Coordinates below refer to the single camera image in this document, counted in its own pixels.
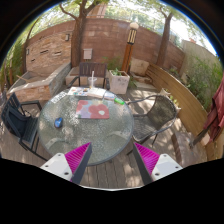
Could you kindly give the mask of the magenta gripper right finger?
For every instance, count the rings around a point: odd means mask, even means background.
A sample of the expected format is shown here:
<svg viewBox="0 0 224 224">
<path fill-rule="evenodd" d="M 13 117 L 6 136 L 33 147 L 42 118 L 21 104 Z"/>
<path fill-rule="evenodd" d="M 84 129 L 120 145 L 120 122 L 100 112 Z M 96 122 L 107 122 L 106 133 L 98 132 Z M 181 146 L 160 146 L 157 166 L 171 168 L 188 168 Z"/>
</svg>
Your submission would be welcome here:
<svg viewBox="0 0 224 224">
<path fill-rule="evenodd" d="M 168 154 L 158 154 L 138 143 L 133 144 L 133 154 L 145 185 L 182 169 Z"/>
</svg>

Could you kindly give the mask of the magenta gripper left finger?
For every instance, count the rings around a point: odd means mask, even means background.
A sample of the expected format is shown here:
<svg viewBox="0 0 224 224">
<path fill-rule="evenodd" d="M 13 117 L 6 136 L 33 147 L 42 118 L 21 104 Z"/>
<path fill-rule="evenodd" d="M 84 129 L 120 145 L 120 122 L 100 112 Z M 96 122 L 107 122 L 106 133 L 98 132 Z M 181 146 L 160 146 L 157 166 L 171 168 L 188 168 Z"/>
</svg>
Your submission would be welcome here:
<svg viewBox="0 0 224 224">
<path fill-rule="evenodd" d="M 92 144 L 86 143 L 70 152 L 57 153 L 41 166 L 41 169 L 79 184 L 92 154 Z"/>
</svg>

